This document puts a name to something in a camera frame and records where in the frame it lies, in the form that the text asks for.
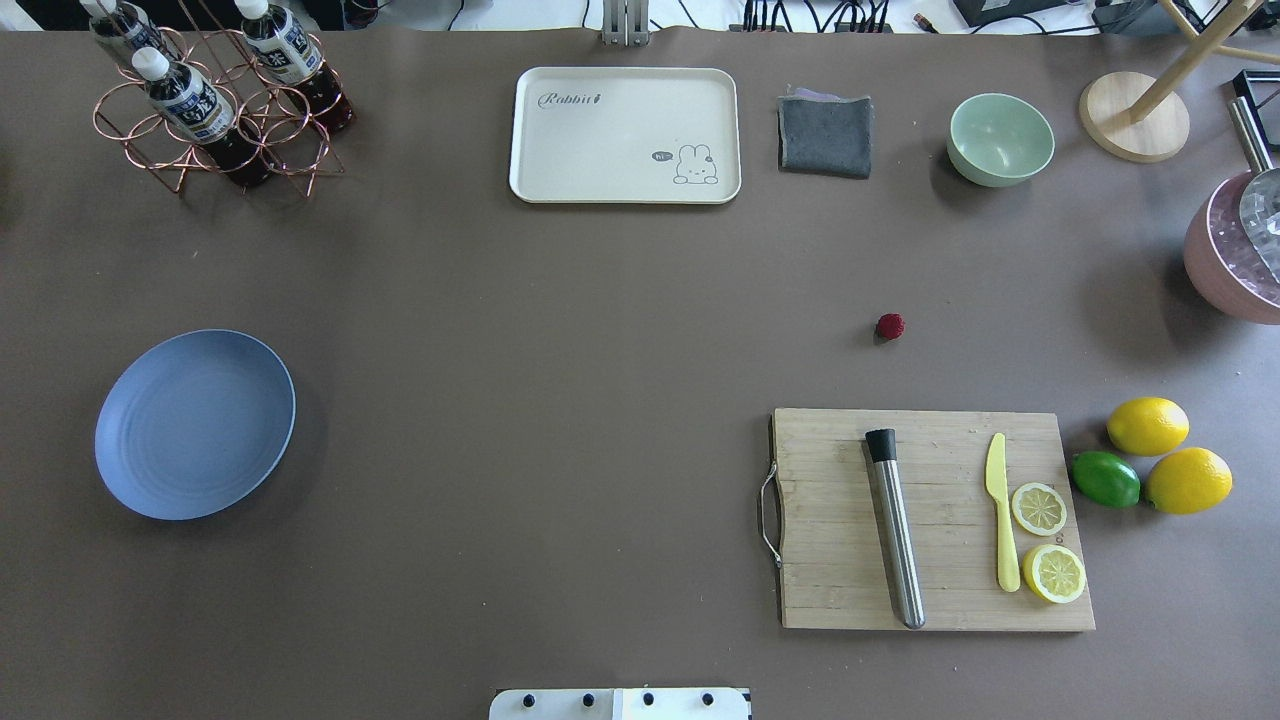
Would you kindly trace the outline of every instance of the green bowl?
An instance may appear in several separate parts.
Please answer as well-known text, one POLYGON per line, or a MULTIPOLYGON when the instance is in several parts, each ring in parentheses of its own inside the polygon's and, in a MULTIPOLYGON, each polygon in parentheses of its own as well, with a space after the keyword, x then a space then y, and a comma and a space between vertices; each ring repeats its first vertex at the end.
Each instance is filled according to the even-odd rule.
POLYGON ((1053 129, 1025 100, 987 92, 951 114, 947 155, 961 176, 986 187, 1018 184, 1053 158, 1053 129))

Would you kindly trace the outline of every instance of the soda bottle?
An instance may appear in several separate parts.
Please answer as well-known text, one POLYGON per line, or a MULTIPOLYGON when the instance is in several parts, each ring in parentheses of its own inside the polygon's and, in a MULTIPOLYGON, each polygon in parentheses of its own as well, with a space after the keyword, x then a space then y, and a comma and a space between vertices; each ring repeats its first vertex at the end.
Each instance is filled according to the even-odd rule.
POLYGON ((257 145, 257 129, 243 118, 237 122, 236 109, 200 70, 170 61, 155 47, 134 53, 133 68, 146 81, 156 110, 232 182, 252 187, 271 177, 257 145))
POLYGON ((236 0, 244 22, 241 29, 244 41, 253 49, 259 61, 280 85, 292 87, 306 96, 303 104, 292 92, 285 92, 300 113, 310 105, 312 117, 329 132, 337 132, 355 119, 347 96, 342 92, 338 76, 320 55, 298 19, 288 8, 271 5, 268 0, 236 0))
POLYGON ((93 40, 125 70, 132 70, 133 53, 141 47, 155 47, 170 60, 180 60, 178 51, 151 23, 146 10, 133 3, 116 0, 81 0, 90 15, 88 29, 93 40))

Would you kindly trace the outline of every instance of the raspberry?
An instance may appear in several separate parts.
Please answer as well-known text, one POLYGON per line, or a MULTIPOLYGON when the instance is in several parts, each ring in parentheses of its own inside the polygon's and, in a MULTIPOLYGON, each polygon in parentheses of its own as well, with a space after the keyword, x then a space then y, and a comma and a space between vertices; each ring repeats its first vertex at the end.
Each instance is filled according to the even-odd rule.
POLYGON ((897 340, 902 337, 902 331, 905 329, 906 323, 902 322, 902 316, 897 313, 881 315, 879 322, 876 323, 876 334, 884 340, 897 340))

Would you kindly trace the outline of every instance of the folded cloth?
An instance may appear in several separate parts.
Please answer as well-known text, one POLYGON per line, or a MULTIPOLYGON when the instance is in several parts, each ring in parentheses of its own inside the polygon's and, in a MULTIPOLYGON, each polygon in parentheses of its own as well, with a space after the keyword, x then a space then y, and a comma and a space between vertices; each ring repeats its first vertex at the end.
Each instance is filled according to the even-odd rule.
POLYGON ((778 97, 782 169, 870 177, 874 119, 870 97, 849 100, 803 87, 778 97))

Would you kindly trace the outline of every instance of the pink bowl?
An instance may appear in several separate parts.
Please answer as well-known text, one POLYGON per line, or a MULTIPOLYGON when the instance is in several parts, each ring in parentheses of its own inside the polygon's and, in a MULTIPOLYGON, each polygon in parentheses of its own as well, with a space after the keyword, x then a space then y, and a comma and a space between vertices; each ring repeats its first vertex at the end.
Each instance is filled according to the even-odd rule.
POLYGON ((1280 282, 1262 264, 1240 225, 1240 195, 1253 173, 1217 186, 1187 228, 1183 263, 1192 284, 1219 310, 1263 325, 1280 325, 1280 282))

